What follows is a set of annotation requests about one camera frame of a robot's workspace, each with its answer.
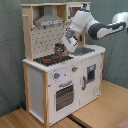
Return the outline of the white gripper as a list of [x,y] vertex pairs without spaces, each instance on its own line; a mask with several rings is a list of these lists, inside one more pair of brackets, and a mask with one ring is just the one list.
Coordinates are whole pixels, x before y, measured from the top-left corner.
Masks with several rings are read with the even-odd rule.
[[63,44],[68,52],[73,53],[78,46],[80,32],[69,27],[62,37]]

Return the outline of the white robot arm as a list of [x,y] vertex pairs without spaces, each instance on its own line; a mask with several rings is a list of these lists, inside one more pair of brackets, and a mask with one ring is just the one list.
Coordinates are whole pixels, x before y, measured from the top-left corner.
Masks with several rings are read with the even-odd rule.
[[73,53],[78,46],[78,39],[82,31],[85,31],[92,39],[98,40],[125,28],[128,29],[128,12],[117,13],[111,24],[104,25],[95,20],[89,10],[80,9],[63,35],[62,41],[67,51]]

